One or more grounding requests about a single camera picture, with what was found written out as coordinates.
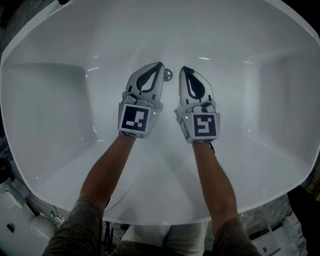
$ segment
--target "drain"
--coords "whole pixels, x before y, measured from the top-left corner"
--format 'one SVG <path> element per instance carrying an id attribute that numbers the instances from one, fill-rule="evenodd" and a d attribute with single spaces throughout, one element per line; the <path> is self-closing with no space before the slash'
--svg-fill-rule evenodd
<path id="1" fill-rule="evenodd" d="M 174 77 L 172 70 L 166 68 L 163 73 L 163 81 L 169 82 Z"/>

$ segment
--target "white container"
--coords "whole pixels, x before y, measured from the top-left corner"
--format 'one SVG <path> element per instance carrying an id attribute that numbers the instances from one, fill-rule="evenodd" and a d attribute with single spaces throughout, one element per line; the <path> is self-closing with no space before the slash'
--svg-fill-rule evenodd
<path id="1" fill-rule="evenodd" d="M 163 62 L 164 109 L 137 140 L 104 219 L 185 224 L 209 219 L 192 147 L 176 123 L 178 72 L 212 85 L 221 114 L 216 156 L 239 212 L 301 184 L 320 142 L 320 47 L 280 0 L 53 2 L 1 59 L 1 111 L 29 189 L 70 211 L 90 168 L 118 135 L 129 76 Z"/>

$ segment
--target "gray sleeve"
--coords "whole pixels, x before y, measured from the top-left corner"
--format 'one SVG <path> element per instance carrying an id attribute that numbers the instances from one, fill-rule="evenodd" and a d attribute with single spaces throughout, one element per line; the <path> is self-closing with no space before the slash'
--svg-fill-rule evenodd
<path id="1" fill-rule="evenodd" d="M 228 220 L 219 228 L 213 252 L 219 256 L 261 256 L 238 218 Z"/>
<path id="2" fill-rule="evenodd" d="M 68 220 L 49 241 L 42 256 L 97 256 L 101 254 L 103 209 L 81 195 Z"/>

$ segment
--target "white plastic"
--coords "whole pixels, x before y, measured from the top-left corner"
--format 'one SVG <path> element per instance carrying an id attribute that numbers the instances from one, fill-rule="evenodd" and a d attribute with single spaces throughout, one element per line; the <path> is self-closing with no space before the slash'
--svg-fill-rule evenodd
<path id="1" fill-rule="evenodd" d="M 70 211 L 90 168 L 118 135 L 128 78 L 163 62 L 163 111 L 137 140 L 104 219 L 169 225 L 209 219 L 192 147 L 176 122 L 178 73 L 212 85 L 213 146 L 239 212 L 301 184 L 320 142 L 319 37 L 280 0 L 56 1 L 1 58 L 1 113 L 29 189 Z"/>
<path id="2" fill-rule="evenodd" d="M 15 206 L 17 206 L 19 209 L 22 209 L 25 205 L 25 200 L 21 193 L 8 184 L 5 184 L 1 187 L 0 202 L 2 205 L 1 207 L 6 210 L 12 209 Z"/>
<path id="3" fill-rule="evenodd" d="M 31 220 L 29 229 L 36 237 L 45 238 L 48 241 L 54 236 L 56 231 L 55 225 L 41 215 L 38 215 Z"/>
<path id="4" fill-rule="evenodd" d="M 272 231 L 253 240 L 252 244 L 257 248 L 261 256 L 271 256 L 281 250 Z"/>

